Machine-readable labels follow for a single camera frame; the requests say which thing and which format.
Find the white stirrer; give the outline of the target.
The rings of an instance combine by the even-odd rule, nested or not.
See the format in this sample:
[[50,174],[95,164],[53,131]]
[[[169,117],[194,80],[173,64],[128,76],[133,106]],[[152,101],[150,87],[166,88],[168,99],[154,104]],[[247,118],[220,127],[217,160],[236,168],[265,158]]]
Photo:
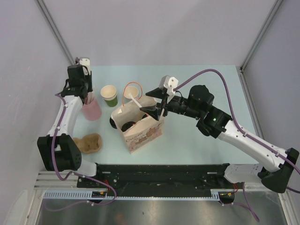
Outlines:
[[132,96],[132,94],[129,94],[129,97],[132,99],[132,101],[139,107],[142,108],[142,106],[140,105],[140,103]]

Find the paper bag with orange handles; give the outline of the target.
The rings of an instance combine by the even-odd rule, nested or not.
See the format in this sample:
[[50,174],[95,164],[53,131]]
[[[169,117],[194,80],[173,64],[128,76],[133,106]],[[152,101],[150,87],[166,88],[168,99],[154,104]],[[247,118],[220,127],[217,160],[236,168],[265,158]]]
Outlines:
[[[127,86],[135,86],[139,90],[139,95],[135,99],[142,107],[156,105],[156,99],[143,95],[143,89],[139,83],[130,82],[125,88]],[[162,136],[164,133],[163,120],[156,121],[150,116],[142,119],[144,114],[145,113],[140,111],[139,107],[132,100],[125,99],[123,95],[121,106],[111,114],[111,117],[117,126],[117,130],[130,154],[135,153],[143,146]],[[126,132],[122,132],[121,127],[129,121],[133,121],[135,124]]]

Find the brown pulp cup carrier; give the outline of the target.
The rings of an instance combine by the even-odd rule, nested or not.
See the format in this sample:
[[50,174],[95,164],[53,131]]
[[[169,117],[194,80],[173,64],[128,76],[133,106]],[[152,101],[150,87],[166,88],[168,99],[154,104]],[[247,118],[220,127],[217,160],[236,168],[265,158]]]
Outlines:
[[91,154],[101,150],[102,148],[102,138],[101,135],[97,133],[89,134],[83,138],[73,138],[76,146],[81,153]]

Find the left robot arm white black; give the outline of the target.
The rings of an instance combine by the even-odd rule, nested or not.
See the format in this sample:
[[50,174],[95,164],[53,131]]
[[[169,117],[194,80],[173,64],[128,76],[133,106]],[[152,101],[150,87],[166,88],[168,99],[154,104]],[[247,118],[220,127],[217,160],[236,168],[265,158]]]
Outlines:
[[56,94],[61,100],[56,120],[47,135],[38,138],[37,147],[47,171],[87,176],[87,182],[97,188],[103,184],[103,175],[97,172],[96,163],[82,159],[72,138],[77,116],[88,93],[93,91],[90,62],[68,66],[67,74],[63,90]]

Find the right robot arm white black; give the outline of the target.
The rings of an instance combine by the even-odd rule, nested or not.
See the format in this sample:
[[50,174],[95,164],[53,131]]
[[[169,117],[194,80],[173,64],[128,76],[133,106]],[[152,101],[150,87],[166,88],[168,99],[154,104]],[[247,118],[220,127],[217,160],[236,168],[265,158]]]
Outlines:
[[231,115],[212,105],[214,96],[206,86],[193,86],[188,98],[173,96],[168,100],[166,88],[156,88],[146,95],[162,101],[141,107],[140,111],[155,120],[167,116],[169,112],[195,118],[198,121],[196,127],[204,136],[227,142],[259,163],[258,166],[253,166],[252,172],[241,166],[234,168],[233,165],[228,165],[224,172],[216,176],[216,182],[221,188],[227,188],[232,183],[261,182],[277,193],[284,193],[288,189],[299,152],[294,148],[278,148],[235,124]]

